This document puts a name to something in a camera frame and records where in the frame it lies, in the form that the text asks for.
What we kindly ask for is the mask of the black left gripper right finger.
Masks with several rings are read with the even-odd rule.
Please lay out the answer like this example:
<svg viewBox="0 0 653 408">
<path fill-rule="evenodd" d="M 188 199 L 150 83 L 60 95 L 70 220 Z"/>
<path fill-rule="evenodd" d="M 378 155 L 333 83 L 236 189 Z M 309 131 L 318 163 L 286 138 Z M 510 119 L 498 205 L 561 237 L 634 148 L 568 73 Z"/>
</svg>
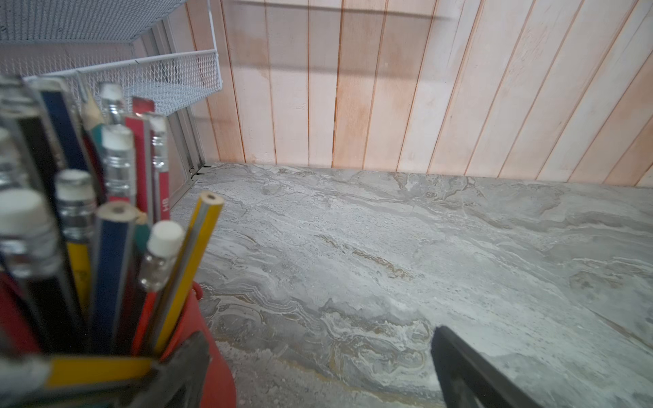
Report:
<svg viewBox="0 0 653 408">
<path fill-rule="evenodd" d="M 539 407 L 451 328 L 438 326 L 431 356 L 447 407 Z"/>
</svg>

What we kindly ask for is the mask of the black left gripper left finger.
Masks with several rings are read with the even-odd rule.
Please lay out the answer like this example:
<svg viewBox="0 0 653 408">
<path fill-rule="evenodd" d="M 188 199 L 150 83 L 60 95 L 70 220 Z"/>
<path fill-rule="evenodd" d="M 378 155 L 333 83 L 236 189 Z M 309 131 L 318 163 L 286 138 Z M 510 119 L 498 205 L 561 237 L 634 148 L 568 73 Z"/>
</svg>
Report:
<svg viewBox="0 0 653 408">
<path fill-rule="evenodd" d="M 118 399 L 119 407 L 199 407 L 211 357 L 207 339 L 193 333 L 138 387 Z"/>
</svg>

